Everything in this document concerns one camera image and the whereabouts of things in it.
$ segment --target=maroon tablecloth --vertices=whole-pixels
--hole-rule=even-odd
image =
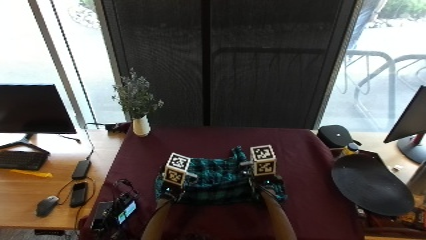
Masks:
[[[124,226],[128,237],[139,237],[155,207],[155,178],[172,152],[188,157],[228,158],[231,149],[271,144],[277,156],[277,172],[284,178],[289,199],[284,209],[299,239],[364,239],[353,203],[332,180],[333,157],[309,130],[271,128],[154,128],[144,138],[130,131],[112,164],[98,202],[111,201],[114,183],[127,178],[142,193],[139,210]],[[82,228],[80,239],[91,232],[94,211]],[[215,239],[275,239],[264,205],[172,207],[164,239],[190,233]]]

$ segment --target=computer monitor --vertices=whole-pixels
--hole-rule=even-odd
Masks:
[[[385,143],[399,140],[404,155],[417,163],[426,160],[423,138],[426,132],[426,87],[421,86],[404,113],[389,132]]]
[[[0,132],[24,133],[26,137],[0,146],[8,148],[30,144],[38,133],[74,134],[76,129],[54,84],[0,84]]]

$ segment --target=table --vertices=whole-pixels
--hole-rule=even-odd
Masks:
[[[95,145],[95,152],[91,158],[92,167],[88,176],[96,181],[96,192],[94,199],[79,213],[80,217],[87,216],[92,211],[99,190],[124,138],[124,134],[108,134],[106,130],[90,130],[88,132]],[[75,229],[79,208],[70,207],[70,199],[64,205],[56,206],[48,217],[39,218],[35,215],[38,203],[48,196],[56,195],[63,186],[71,181],[76,164],[80,160],[86,159],[92,149],[84,131],[66,136],[79,138],[82,144],[56,134],[38,134],[31,139],[34,144],[51,152],[51,156],[40,172],[51,172],[54,178],[40,178],[12,173],[8,169],[0,169],[2,227],[50,230]],[[0,144],[16,141],[22,137],[23,134],[0,134]],[[88,183],[91,187],[88,195],[91,195],[92,183],[91,181]],[[71,187],[72,184],[64,189],[60,201],[64,201]]]
[[[272,128],[154,127],[144,138],[127,134],[96,202],[111,201],[114,184],[127,178],[142,193],[139,211],[124,226],[131,237],[142,235],[154,214],[155,178],[172,152],[188,157],[227,158],[231,149],[272,144],[277,172],[289,194],[284,208],[299,239],[364,239],[353,203],[340,193],[331,175],[331,150],[309,130]],[[95,211],[80,229],[80,239],[94,239]],[[166,225],[166,239],[190,233],[217,239],[275,239],[263,204],[221,206],[176,204]]]

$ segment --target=wooden desk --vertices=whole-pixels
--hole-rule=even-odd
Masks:
[[[59,193],[60,189],[71,181],[71,175],[78,162],[84,160],[91,152],[92,146],[86,132],[82,131],[71,136],[79,138],[82,144],[56,134],[38,134],[31,139],[34,144],[51,152],[51,156],[40,172],[51,172],[54,178],[40,178],[12,173],[8,169],[0,169],[2,227],[52,230],[75,229],[79,208],[70,207],[70,198],[66,201],[74,184],[68,185],[60,195],[60,202],[66,201],[66,203],[56,206],[50,216],[39,218],[35,215],[38,203],[48,196]],[[96,192],[91,201],[82,208],[79,218],[91,213],[99,189],[104,183],[126,135],[108,134],[106,130],[90,130],[90,136],[95,145],[95,152],[91,158],[92,167],[88,176],[95,179]],[[3,145],[16,141],[22,137],[23,134],[0,134],[0,144]],[[88,183],[88,196],[91,196],[94,185],[90,180]]]

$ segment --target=computer mouse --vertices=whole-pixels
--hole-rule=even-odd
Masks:
[[[46,217],[52,212],[54,208],[56,207],[59,202],[59,198],[56,196],[50,196],[46,199],[43,199],[36,208],[36,216],[38,217]]]

